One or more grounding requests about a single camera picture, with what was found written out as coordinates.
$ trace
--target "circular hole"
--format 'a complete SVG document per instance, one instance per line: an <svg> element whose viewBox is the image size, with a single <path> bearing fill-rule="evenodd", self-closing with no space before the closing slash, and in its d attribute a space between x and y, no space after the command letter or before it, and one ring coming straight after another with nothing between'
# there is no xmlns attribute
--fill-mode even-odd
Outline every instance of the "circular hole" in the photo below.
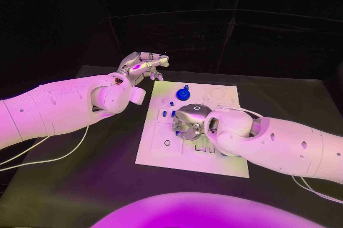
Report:
<svg viewBox="0 0 343 228"><path fill-rule="evenodd" d="M306 143L306 141L303 141L302 146L303 146L305 149L308 148L308 143Z"/></svg>

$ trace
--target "dark table surface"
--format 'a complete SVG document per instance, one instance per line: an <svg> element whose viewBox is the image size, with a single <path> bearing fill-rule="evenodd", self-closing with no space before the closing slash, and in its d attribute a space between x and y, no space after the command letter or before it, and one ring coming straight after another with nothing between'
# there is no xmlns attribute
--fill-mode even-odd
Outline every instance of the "dark table surface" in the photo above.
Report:
<svg viewBox="0 0 343 228"><path fill-rule="evenodd" d="M117 69L84 66L78 77ZM280 79L165 71L166 81L236 85L241 107L343 135L343 118L321 80ZM135 201L174 192L207 192L259 201L326 227L343 226L343 206L297 186L289 175L250 163L251 178L135 164L149 109L153 81L142 106L90 126L86 141L63 160L22 167L0 199L0 226L90 227ZM51 137L25 162L57 158L77 146L86 129ZM343 186L308 179L321 192L343 199Z"/></svg>

